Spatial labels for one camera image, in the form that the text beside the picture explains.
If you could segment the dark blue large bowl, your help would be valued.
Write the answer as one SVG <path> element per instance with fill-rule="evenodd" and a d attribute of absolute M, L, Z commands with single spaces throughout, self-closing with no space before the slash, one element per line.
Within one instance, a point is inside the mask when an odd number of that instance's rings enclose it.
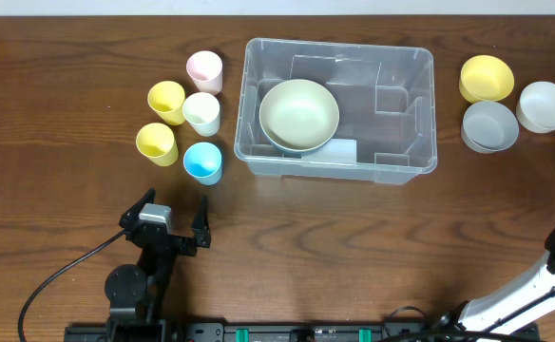
<path fill-rule="evenodd" d="M 286 154 L 309 155 L 315 153 L 325 146 L 334 136 L 334 130 L 286 130 L 276 132 L 271 129 L 263 129 L 263 135 L 269 143 Z"/>

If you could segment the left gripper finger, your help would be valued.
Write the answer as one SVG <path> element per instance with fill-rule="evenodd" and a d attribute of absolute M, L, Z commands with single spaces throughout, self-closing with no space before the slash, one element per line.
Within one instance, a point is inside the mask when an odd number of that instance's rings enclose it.
<path fill-rule="evenodd" d="M 139 215 L 148 203 L 153 203 L 156 195 L 156 190 L 151 187 L 146 193 L 134 203 L 128 210 L 126 210 L 119 221 L 119 226 L 124 230 L 131 230 L 139 221 Z"/>
<path fill-rule="evenodd" d="M 203 197 L 201 199 L 199 210 L 191 224 L 191 230 L 193 231 L 193 237 L 198 247 L 201 247 L 201 248 L 210 247 L 211 232 L 210 232 L 209 220 L 208 220 L 207 197 Z"/>

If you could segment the grey small bowl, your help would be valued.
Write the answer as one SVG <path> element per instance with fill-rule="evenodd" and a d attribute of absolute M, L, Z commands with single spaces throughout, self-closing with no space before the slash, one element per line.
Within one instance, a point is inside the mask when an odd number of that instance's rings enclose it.
<path fill-rule="evenodd" d="M 490 154 L 509 149 L 519 137 L 514 114 L 503 104 L 481 101 L 465 112 L 461 137 L 473 151 Z"/>

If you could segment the beige large bowl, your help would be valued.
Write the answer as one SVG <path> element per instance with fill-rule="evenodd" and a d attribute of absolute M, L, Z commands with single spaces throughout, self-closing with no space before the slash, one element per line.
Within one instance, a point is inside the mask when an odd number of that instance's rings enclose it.
<path fill-rule="evenodd" d="M 267 92 L 259 106 L 258 119 L 261 130 L 326 129 L 336 132 L 340 110 L 326 87 L 294 79 L 275 85 Z"/>

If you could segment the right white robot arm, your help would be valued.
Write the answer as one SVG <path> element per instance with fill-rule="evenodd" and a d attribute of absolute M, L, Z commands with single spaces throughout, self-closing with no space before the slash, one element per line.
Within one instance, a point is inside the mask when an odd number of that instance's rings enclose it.
<path fill-rule="evenodd" d="M 555 311 L 555 228 L 545 252 L 527 271 L 498 291 L 465 301 L 443 315 L 436 327 L 511 334 Z"/>

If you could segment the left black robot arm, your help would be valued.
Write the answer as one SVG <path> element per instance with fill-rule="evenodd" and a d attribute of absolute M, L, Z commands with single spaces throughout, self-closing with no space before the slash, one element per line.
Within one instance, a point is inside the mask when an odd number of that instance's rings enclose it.
<path fill-rule="evenodd" d="M 105 281 L 110 307 L 104 341 L 171 341 L 174 325 L 161 318 L 161 311 L 175 261 L 211 245 L 207 198 L 191 223 L 193 235 L 183 237 L 171 233 L 171 208 L 156 204 L 155 195 L 149 189 L 120 218 L 125 239 L 141 249 L 141 256 L 135 264 L 115 268 Z"/>

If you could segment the white small bowl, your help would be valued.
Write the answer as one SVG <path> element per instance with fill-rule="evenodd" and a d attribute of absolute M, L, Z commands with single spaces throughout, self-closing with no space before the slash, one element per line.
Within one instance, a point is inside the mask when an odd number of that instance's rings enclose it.
<path fill-rule="evenodd" d="M 527 85 L 516 106 L 516 117 L 531 132 L 555 131 L 555 84 L 541 81 Z"/>

